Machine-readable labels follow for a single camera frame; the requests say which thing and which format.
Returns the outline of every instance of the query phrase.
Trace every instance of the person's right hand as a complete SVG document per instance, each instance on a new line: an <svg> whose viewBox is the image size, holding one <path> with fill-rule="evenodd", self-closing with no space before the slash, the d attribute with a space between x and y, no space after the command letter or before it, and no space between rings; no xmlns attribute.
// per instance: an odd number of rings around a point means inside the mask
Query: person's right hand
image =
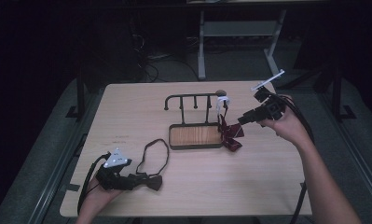
<svg viewBox="0 0 372 224"><path fill-rule="evenodd" d="M293 143L296 147L303 143L311 142L305 127L288 106L280 119L264 119L258 123L270 127L278 136Z"/></svg>

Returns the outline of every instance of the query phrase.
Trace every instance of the tabletop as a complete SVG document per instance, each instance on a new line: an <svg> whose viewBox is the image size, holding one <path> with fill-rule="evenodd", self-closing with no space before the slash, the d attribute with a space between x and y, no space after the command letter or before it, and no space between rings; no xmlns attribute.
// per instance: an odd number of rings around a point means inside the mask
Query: tabletop
<svg viewBox="0 0 372 224"><path fill-rule="evenodd" d="M251 88L258 81L112 84L106 87L92 122L88 138L71 179L82 187L90 165L117 147L132 159L121 175L134 174L145 145L162 138L169 141L169 127L182 122L178 100L173 94L211 93L224 90L229 98L226 120L237 123L241 115L260 103ZM197 109L192 98L184 99L186 123L205 121L202 100ZM216 98L212 97L209 121L217 120ZM231 152L225 147L170 150L168 165L161 172L159 191L139 186L115 198L101 216L194 217L292 215L304 181L301 159L293 145L270 128L256 123L243 125L242 147ZM166 147L152 146L146 152L141 171L156 173L166 160ZM76 217L78 191L67 190L61 206L65 217ZM300 214L310 215L305 197Z"/></svg>

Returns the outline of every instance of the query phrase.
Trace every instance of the gray floor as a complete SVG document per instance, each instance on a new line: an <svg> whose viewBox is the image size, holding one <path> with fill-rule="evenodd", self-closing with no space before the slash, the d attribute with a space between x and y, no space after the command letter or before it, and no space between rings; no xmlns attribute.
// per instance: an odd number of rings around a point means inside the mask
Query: gray floor
<svg viewBox="0 0 372 224"><path fill-rule="evenodd" d="M265 61L261 43L248 49L237 49L220 54L206 55L206 81L256 80L271 76ZM275 51L279 68L286 74L273 82L280 86L299 77L305 71L294 70L296 54L300 42L281 41ZM186 63L197 69L196 53L189 53ZM151 63L159 70L159 78L166 81L197 81L192 69L185 63L170 58ZM150 74L155 70L147 68ZM311 86L314 77L289 91L303 111L313 129L319 148L333 177L350 199L364 223L372 223L372 188L367 185L365 169L372 174L372 114L365 107L357 90L343 80L342 104L349 105L357 119L347 119L342 123L333 119L327 109L326 94L315 93ZM67 184L77 163L78 145L83 134L88 134L94 114L102 98L99 93L86 92L87 114L79 122L66 118L72 105L76 105L76 83L73 81L62 94L52 111L46 126L39 135L17 179L0 207L0 223L74 223L74 218L62 217L59 209ZM354 149L364 159L367 167L354 159ZM290 216L260 217L261 223L288 223ZM132 217L97 217L94 223L131 223ZM238 220L224 223L240 223ZM297 223L312 223L311 217L300 217Z"/></svg>

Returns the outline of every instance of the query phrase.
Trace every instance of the person's right arm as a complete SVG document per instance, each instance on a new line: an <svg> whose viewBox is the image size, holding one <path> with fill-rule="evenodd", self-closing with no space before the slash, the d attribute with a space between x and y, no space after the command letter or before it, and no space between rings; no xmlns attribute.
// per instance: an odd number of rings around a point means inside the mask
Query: person's right arm
<svg viewBox="0 0 372 224"><path fill-rule="evenodd" d="M329 173L307 131L289 107L286 107L281 119L266 119L258 123L272 128L277 135L296 146L302 160L310 206L316 223L361 223Z"/></svg>

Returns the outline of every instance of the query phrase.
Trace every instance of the table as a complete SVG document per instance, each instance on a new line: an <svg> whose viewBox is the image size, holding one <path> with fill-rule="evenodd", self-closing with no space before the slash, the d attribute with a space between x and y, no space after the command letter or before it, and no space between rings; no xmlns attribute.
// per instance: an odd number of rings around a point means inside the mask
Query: table
<svg viewBox="0 0 372 224"><path fill-rule="evenodd" d="M224 90L230 98L227 123L237 123L244 112L260 106L250 88L258 81L112 84L103 94L90 133L80 155L72 185L82 186L90 165L102 154L119 147L132 159L121 175L135 173L145 145L157 138L168 142L169 126L181 123L179 103L164 101L172 94L209 93ZM209 121L216 120L215 100ZM184 100L186 122L205 121L204 106L193 108ZM243 147L231 152L224 147L171 150L162 171L159 191L145 186L126 191L102 212L113 217L198 217L292 215L296 208L302 164L293 145L256 123L243 125ZM142 171L152 174L166 160L166 148L157 144L147 150ZM76 217L78 191L67 190L61 206L64 217ZM306 195L300 214L310 215Z"/></svg>

